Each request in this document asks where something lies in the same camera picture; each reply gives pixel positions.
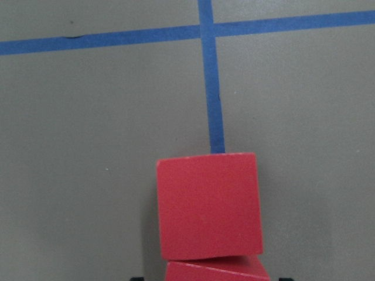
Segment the front-right right gripper black left finger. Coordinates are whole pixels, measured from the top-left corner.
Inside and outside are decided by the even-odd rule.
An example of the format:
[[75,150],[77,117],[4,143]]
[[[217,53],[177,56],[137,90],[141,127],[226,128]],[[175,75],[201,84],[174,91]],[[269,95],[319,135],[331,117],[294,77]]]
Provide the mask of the front-right right gripper black left finger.
[[144,281],[144,277],[142,276],[134,276],[130,278],[130,281]]

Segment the front-right right gripper black right finger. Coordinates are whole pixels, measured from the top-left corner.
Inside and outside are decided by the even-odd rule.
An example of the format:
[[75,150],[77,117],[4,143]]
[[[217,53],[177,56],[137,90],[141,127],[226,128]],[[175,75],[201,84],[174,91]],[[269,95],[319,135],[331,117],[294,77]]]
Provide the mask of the front-right right gripper black right finger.
[[293,278],[291,277],[280,277],[278,281],[293,281]]

